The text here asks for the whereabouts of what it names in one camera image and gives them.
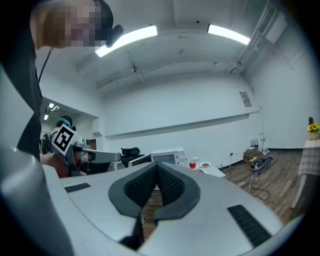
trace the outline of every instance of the black chair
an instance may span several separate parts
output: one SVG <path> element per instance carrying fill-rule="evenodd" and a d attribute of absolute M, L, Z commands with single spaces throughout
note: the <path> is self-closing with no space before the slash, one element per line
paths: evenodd
<path fill-rule="evenodd" d="M 122 149 L 121 162 L 126 168 L 128 168 L 130 161 L 145 156 L 144 154 L 140 154 L 140 149 L 137 147 L 121 148 L 121 149 Z"/>

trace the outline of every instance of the person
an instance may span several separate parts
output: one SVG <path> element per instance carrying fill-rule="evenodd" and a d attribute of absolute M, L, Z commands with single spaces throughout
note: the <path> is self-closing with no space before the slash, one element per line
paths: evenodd
<path fill-rule="evenodd" d="M 42 137 L 41 140 L 41 146 L 40 146 L 40 153 L 42 155 L 50 154 L 50 153 L 58 153 L 60 152 L 58 149 L 56 149 L 53 145 L 53 139 L 54 136 L 60 131 L 61 126 L 65 124 L 72 130 L 76 131 L 76 127 L 73 125 L 73 120 L 70 116 L 68 115 L 63 115 L 59 119 L 59 121 L 56 123 L 55 127 L 52 128 L 51 132 L 48 134 L 45 134 Z"/>
<path fill-rule="evenodd" d="M 20 27 L 8 29 L 10 43 L 5 42 L 3 48 L 6 51 L 1 52 L 1 63 L 7 76 L 33 110 L 17 148 L 32 154 L 41 164 L 54 167 L 60 177 L 66 177 L 68 171 L 63 155 L 40 154 L 42 93 L 35 66 L 36 51 L 44 46 L 65 48 L 101 45 L 103 40 L 110 37 L 112 32 L 108 34 L 108 31 L 113 26 L 113 14 L 109 6 L 102 8 L 101 5 L 107 4 L 101 0 L 39 1 L 24 9 L 28 14 L 23 16 L 24 23 Z"/>

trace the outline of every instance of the table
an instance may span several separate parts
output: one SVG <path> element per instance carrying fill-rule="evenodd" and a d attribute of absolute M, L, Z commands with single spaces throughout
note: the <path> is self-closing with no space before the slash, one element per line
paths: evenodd
<path fill-rule="evenodd" d="M 196 161 L 195 163 L 197 165 L 200 165 L 201 163 L 204 163 L 204 162 L 211 163 L 211 166 L 209 166 L 209 167 L 200 167 L 199 168 L 205 174 L 216 176 L 218 178 L 226 178 L 226 175 L 222 171 L 220 171 L 217 167 L 215 167 L 211 161 L 206 161 L 205 159 L 198 157 L 198 161 Z"/>
<path fill-rule="evenodd" d="M 306 184 L 308 175 L 320 176 L 320 139 L 308 139 L 304 145 L 298 170 L 300 186 L 291 208 L 295 208 Z"/>

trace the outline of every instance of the wall outlet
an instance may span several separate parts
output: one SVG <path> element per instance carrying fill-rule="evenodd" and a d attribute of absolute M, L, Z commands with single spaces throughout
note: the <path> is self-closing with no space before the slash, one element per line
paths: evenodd
<path fill-rule="evenodd" d="M 262 140 L 264 140 L 266 138 L 266 135 L 263 132 L 261 132 L 259 134 L 259 138 L 260 138 L 260 141 L 262 141 Z"/>

